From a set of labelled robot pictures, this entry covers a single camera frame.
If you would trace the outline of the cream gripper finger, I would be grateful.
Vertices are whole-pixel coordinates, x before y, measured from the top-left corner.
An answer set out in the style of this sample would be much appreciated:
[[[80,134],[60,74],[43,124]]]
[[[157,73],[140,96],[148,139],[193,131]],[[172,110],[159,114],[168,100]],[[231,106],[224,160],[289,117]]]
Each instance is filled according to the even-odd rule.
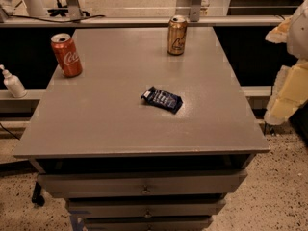
[[[292,67],[282,66],[277,73],[272,96],[264,115],[265,123],[280,125],[308,100],[308,62],[299,60]]]
[[[267,33],[265,40],[272,43],[286,43],[291,21],[292,17],[287,17],[278,26]]]

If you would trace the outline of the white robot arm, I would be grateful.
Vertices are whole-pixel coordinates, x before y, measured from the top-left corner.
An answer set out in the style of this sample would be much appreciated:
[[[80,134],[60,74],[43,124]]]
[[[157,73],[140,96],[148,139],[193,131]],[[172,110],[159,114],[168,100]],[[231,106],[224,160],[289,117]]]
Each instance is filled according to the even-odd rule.
[[[308,100],[308,0],[269,31],[266,40],[285,43],[287,52],[297,58],[293,66],[283,65],[278,71],[264,115],[265,123],[280,125]]]

